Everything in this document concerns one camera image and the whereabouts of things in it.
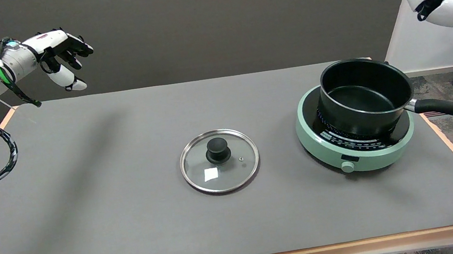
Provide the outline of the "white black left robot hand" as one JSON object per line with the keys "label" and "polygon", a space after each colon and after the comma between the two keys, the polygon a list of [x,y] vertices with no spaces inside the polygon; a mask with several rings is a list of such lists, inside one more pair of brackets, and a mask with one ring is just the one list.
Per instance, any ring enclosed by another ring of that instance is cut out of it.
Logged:
{"label": "white black left robot hand", "polygon": [[36,36],[23,41],[22,46],[34,54],[36,63],[51,81],[65,91],[82,91],[87,88],[86,82],[71,70],[82,69],[78,58],[94,53],[93,47],[81,36],[74,36],[63,29],[53,29],[46,33],[37,33]]}

